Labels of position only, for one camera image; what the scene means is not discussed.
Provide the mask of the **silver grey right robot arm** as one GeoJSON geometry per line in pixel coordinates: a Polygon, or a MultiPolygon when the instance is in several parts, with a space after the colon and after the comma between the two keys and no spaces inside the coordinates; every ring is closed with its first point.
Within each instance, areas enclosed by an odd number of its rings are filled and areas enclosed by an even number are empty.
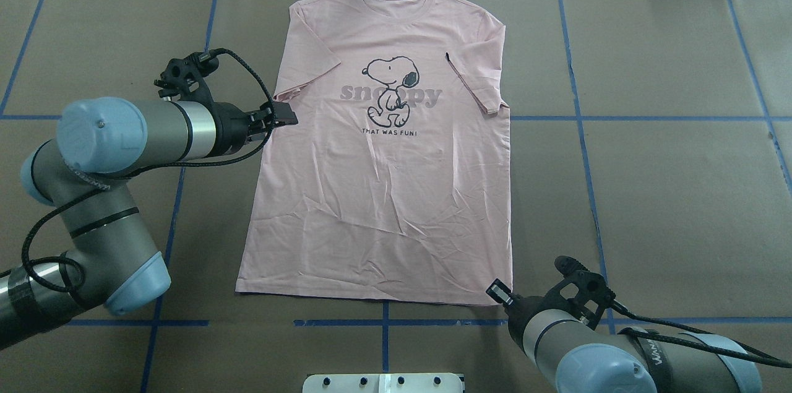
{"type": "Polygon", "coordinates": [[[605,335],[554,293],[523,297],[500,280],[486,290],[518,348],[557,392],[761,392],[758,354],[702,330],[665,336],[628,326],[605,335]]]}

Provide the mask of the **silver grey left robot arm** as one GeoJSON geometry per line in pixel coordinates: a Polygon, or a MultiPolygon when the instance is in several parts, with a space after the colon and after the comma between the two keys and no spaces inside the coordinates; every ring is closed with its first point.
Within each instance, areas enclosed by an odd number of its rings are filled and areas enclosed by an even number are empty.
{"type": "Polygon", "coordinates": [[[162,252],[127,182],[171,166],[209,166],[277,127],[298,123],[288,103],[245,112],[231,103],[103,97],[64,109],[56,137],[25,160],[26,192],[52,207],[31,228],[20,265],[2,274],[2,349],[104,306],[135,311],[170,288],[162,252]]]}

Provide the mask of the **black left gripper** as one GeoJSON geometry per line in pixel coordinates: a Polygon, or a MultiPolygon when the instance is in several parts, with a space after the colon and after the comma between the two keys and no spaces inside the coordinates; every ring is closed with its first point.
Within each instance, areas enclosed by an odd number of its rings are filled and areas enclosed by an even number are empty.
{"type": "Polygon", "coordinates": [[[282,101],[266,101],[257,110],[241,111],[232,103],[212,103],[216,138],[210,155],[237,153],[254,140],[265,140],[275,129],[299,124],[297,115],[282,101]]]}

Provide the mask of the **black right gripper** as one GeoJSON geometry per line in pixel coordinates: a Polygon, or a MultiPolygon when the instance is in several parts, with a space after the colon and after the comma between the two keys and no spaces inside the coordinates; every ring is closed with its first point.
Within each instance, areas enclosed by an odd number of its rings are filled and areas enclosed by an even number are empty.
{"type": "Polygon", "coordinates": [[[512,290],[500,279],[493,280],[486,294],[507,314],[507,330],[511,335],[523,335],[527,324],[540,312],[557,309],[552,299],[543,295],[513,295],[512,290]]]}

